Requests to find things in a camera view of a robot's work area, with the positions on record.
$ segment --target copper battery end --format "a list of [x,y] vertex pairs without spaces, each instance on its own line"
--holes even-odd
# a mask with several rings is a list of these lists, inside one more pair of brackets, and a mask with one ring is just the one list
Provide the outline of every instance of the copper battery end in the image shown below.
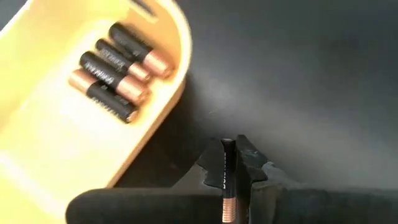
[[94,82],[97,82],[97,79],[86,73],[83,69],[77,69],[72,72],[68,82],[82,93],[86,93],[87,89]]
[[127,117],[127,122],[130,123],[131,121],[133,121],[138,115],[138,111],[133,111],[130,116]]
[[150,72],[144,69],[138,62],[134,62],[127,72],[143,83],[147,83],[150,80]]
[[223,223],[232,223],[236,218],[236,198],[223,199]]
[[146,86],[129,75],[120,81],[116,92],[137,106],[141,105],[150,95]]
[[172,64],[164,59],[161,53],[156,50],[152,50],[151,52],[149,52],[145,56],[142,64],[145,68],[147,68],[149,71],[153,72],[160,78],[167,78],[174,69]]

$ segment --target yellow container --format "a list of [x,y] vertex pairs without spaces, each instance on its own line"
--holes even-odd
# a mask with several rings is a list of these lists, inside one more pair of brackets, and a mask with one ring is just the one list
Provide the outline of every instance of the yellow container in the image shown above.
[[[172,0],[33,0],[0,32],[0,223],[64,223],[78,194],[112,187],[182,94],[191,36]],[[124,124],[67,83],[80,55],[116,21],[176,65]]]

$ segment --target black surface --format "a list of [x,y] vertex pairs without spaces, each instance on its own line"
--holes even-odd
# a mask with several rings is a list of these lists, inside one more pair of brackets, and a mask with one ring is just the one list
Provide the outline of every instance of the black surface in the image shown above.
[[269,160],[244,135],[236,136],[236,152],[238,157],[236,166],[238,211],[239,217],[244,218],[246,217],[245,211],[249,209],[250,205],[252,184],[268,179],[262,167]]
[[179,4],[185,92],[118,186],[170,186],[208,137],[245,134],[298,180],[398,187],[397,1]]
[[8,23],[24,3],[25,0],[0,0],[0,29]]
[[256,182],[249,216],[251,223],[263,224],[393,224],[398,222],[397,193]]
[[66,220],[68,224],[219,224],[222,204],[221,189],[96,189],[69,203]]
[[224,184],[224,147],[219,139],[212,139],[196,161],[206,172],[203,184],[223,189]]

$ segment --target dark countertop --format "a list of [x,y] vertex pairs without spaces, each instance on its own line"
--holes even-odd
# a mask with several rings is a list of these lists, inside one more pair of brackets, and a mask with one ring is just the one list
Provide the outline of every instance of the dark countertop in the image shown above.
[[397,1],[179,4],[185,92],[118,186],[172,185],[209,137],[245,134],[298,180],[398,187]]

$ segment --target battery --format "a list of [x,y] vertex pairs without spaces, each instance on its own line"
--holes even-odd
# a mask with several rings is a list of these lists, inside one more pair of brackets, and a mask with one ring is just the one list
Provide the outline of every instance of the battery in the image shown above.
[[224,146],[223,223],[234,223],[236,219],[236,151],[235,141],[222,139]]
[[137,106],[82,69],[72,72],[69,84],[125,123],[130,123],[138,114]]
[[135,34],[127,30],[121,23],[117,22],[109,29],[109,36],[118,45],[124,47],[127,51],[137,57],[144,68],[148,69],[154,75],[161,78],[168,77],[174,66],[158,50],[145,44],[136,37]]
[[98,40],[95,43],[95,47],[99,54],[118,72],[130,74],[143,83],[147,83],[150,80],[150,73],[140,65],[135,56],[130,55],[128,57],[104,39]]
[[135,105],[141,105],[150,94],[148,88],[140,81],[116,71],[112,65],[93,52],[85,52],[80,57],[80,65]]

